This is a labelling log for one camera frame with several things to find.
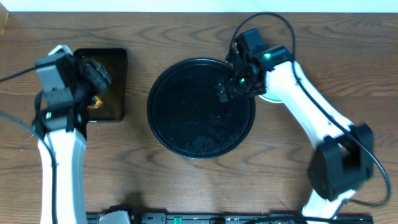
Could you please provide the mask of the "pale green plate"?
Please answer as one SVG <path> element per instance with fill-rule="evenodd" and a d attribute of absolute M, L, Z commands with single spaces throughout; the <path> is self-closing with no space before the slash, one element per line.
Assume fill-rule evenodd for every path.
<path fill-rule="evenodd" d="M 261 98 L 267 102 L 270 102 L 270 103 L 276 103 L 276 104 L 282 103 L 280 98 L 271 92 L 267 92 L 266 94 L 259 95 L 259 98 Z"/>

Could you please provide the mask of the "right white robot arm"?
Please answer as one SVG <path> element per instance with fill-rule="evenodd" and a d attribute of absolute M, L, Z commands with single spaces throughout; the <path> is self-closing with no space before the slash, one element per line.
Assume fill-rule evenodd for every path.
<path fill-rule="evenodd" d="M 282 45 L 268 47 L 257 29 L 233 38 L 226 60 L 233 71 L 218 81 L 220 100 L 259 96 L 287 107 L 314 149 L 307 171 L 313 190 L 302 215 L 335 218 L 343 201 L 373 177 L 373 160 L 354 142 L 360 140 L 372 151 L 369 126 L 355 126 L 335 110 L 292 53 Z"/>

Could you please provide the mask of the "orange and green sponge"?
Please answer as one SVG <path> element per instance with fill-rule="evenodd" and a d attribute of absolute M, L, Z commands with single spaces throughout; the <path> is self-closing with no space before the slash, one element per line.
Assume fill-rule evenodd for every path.
<path fill-rule="evenodd" d="M 98 95 L 95 95 L 94 97 L 92 97 L 91 102 L 88 105 L 87 109 L 88 110 L 95 110 L 97 108 L 100 108 L 101 106 L 103 106 L 102 99 Z"/>

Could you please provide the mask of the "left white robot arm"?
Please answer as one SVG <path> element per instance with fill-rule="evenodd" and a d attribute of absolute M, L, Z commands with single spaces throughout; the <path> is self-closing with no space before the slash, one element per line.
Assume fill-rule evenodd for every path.
<path fill-rule="evenodd" d="M 83 63 L 66 45 L 35 62 L 42 90 L 35 98 L 32 129 L 42 161 L 41 223 L 87 223 L 83 160 L 89 111 L 103 105 L 111 83 L 104 66 Z"/>

